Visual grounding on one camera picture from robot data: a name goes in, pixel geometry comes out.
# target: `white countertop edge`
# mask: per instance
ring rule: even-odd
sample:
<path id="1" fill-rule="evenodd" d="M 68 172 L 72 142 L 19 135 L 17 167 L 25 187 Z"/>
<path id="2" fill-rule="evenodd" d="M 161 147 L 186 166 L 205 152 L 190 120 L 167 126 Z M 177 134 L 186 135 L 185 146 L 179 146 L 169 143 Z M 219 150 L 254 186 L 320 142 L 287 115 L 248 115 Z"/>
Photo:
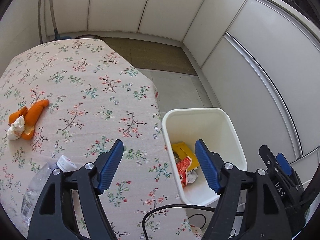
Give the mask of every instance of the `white countertop edge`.
<path id="1" fill-rule="evenodd" d="M 290 15 L 292 15 L 295 19 L 297 19 L 301 24 L 303 24 L 315 37 L 318 41 L 320 41 L 320 30 L 317 26 L 315 26 L 311 21 L 309 21 L 306 17 L 304 17 L 300 12 L 291 7 L 289 4 L 285 3 L 282 0 L 268 0 L 271 3 L 279 6 Z"/>

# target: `brown floor mat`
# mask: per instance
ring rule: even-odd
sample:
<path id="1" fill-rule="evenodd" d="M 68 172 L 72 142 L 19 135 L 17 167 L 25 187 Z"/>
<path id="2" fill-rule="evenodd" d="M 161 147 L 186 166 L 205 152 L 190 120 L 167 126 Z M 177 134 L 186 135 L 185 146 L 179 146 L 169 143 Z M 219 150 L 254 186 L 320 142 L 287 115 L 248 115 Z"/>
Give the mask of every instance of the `brown floor mat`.
<path id="1" fill-rule="evenodd" d="M 127 38 L 103 38 L 103 40 L 136 68 L 196 75 L 182 48 Z"/>

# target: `floor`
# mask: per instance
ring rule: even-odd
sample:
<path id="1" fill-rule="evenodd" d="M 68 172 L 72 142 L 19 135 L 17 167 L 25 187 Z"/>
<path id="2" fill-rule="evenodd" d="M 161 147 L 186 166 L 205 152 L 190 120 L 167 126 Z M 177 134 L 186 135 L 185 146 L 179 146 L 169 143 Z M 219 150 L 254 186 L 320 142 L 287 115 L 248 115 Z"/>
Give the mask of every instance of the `floor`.
<path id="1" fill-rule="evenodd" d="M 103 40 L 135 68 L 196 75 L 196 71 L 180 47 L 127 38 L 103 38 Z"/>
<path id="2" fill-rule="evenodd" d="M 162 118 L 172 109 L 216 107 L 212 106 L 198 76 L 160 70 L 138 70 L 156 86 Z"/>

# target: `yellow packaging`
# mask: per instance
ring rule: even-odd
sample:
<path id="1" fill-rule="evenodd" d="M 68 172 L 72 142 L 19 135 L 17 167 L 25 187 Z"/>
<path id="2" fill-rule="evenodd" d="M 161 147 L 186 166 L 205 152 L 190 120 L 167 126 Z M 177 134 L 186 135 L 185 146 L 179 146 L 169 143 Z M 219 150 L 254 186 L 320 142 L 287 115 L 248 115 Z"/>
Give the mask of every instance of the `yellow packaging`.
<path id="1" fill-rule="evenodd" d="M 189 147 L 184 142 L 175 143 L 171 145 L 172 151 L 179 156 L 181 160 L 189 156 L 192 159 L 192 164 L 187 169 L 187 171 L 195 170 L 200 166 L 196 155 L 189 149 Z"/>

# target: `white bottle cap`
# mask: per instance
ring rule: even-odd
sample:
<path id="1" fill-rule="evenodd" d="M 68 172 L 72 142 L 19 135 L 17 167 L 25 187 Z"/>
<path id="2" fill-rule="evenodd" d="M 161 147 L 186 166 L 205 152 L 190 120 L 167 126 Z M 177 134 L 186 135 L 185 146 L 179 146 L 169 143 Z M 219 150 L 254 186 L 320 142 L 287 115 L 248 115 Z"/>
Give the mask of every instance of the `white bottle cap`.
<path id="1" fill-rule="evenodd" d="M 75 171 L 77 166 L 66 156 L 62 155 L 57 161 L 57 166 L 62 169 L 63 172 Z"/>

